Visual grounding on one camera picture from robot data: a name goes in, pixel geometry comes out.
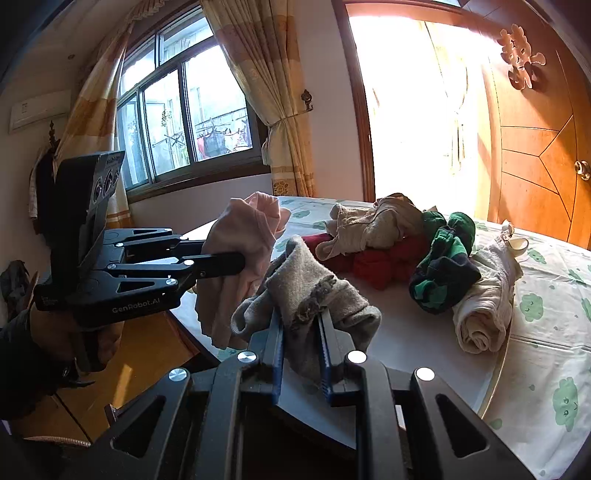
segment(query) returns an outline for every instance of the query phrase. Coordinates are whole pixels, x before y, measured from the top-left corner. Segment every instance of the wooden door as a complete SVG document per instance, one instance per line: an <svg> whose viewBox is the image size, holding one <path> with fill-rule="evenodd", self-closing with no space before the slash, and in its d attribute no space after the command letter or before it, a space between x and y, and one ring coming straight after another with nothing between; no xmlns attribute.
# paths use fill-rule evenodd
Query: wooden door
<svg viewBox="0 0 591 480"><path fill-rule="evenodd" d="M546 65L534 65L534 88L516 90L500 47L491 43L501 168L489 220L508 219L518 228L588 248L591 182L574 167L577 160L591 163L591 103L582 70L554 30L521 0L470 0L465 8L478 15L482 35L496 41L502 28L517 24L532 52L546 57Z"/></svg>

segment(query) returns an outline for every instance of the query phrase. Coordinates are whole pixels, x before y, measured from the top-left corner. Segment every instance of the white wall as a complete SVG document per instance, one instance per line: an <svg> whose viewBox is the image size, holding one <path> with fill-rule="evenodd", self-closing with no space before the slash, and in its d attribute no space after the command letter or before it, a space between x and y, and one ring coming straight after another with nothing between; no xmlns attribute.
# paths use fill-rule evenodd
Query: white wall
<svg viewBox="0 0 591 480"><path fill-rule="evenodd" d="M16 102L74 88L75 74L67 69L39 71L35 76L15 76L0 95L0 271L11 260L23 260L29 273L42 273L49 265L49 250L36 235L28 217L29 174L37 151L49 140L50 121L41 121L8 134L10 110ZM60 138L66 119L54 120ZM0 326L6 320L6 305L0 299Z"/></svg>
<svg viewBox="0 0 591 480"><path fill-rule="evenodd" d="M295 24L306 89L319 197L363 200L361 158L345 52L330 0L298 0Z"/></svg>
<svg viewBox="0 0 591 480"><path fill-rule="evenodd" d="M271 194L271 174L224 180L166 193L130 205L134 225L140 228L172 228L186 233L215 220L231 198L254 192Z"/></svg>

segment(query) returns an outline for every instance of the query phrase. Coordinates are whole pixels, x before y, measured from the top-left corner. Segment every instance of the window frame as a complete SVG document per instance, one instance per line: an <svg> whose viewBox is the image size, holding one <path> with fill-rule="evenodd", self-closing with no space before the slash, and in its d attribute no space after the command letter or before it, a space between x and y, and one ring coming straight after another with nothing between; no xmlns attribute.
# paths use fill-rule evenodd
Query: window frame
<svg viewBox="0 0 591 480"><path fill-rule="evenodd" d="M145 48L148 43L151 43L152 41L155 42L155 70L132 88L130 88L129 91L121 95L117 100L118 117L119 109L121 109L124 105L126 105L126 103L133 99L134 96L137 96L136 113L138 118L138 136L141 139L141 150L144 156L143 160L148 177L147 181L126 188L129 203L138 202L146 198L181 190L191 186L270 172L270 168L263 165L261 152L261 140L264 141L267 134L267 128L258 119L256 113L248 101L246 101L246 111L251 133L252 148L220 155L219 157L208 158L207 160L197 160L195 139L190 125L190 110L185 63L200 53L209 50L210 48L219 46L219 44L216 41L215 36L212 35L211 37L208 37L205 40L202 40L201 42L192 45L181 53L175 55L161 65L158 64L160 62L161 55L161 33L169 29L174 24L182 22L185 17L194 14L199 8L200 7L191 9L178 18L171 19L171 21L167 22L160 28L152 30L141 42L138 43L137 48L127 55L125 60L125 63L133 61L139 55L138 52ZM185 139L187 141L189 165L176 168L165 173L156 174L152 149L150 148L150 135L147 128L147 114L144 93L151 85L163 79L166 77L166 75L174 72L175 70L178 74L181 115Z"/></svg>

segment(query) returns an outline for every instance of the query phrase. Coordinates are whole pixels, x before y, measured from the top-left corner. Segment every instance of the air conditioner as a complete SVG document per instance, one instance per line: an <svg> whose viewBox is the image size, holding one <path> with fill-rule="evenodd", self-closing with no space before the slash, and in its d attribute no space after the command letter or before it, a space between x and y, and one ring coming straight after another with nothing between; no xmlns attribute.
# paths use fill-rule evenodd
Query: air conditioner
<svg viewBox="0 0 591 480"><path fill-rule="evenodd" d="M71 98L70 90L62 90L16 103L10 114L9 132L39 120L67 115L70 112Z"/></svg>

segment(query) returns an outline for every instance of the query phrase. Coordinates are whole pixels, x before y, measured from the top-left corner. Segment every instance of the green sock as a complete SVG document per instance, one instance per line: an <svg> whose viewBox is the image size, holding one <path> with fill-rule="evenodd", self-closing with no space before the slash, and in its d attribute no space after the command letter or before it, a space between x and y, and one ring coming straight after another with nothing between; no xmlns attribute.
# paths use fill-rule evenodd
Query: green sock
<svg viewBox="0 0 591 480"><path fill-rule="evenodd" d="M441 313L458 303L480 279L478 268L468 259L476 226L461 212L452 213L447 225L441 213L423 212L423 222L425 235L433 236L431 250L419 263L408 289L423 310Z"/></svg>

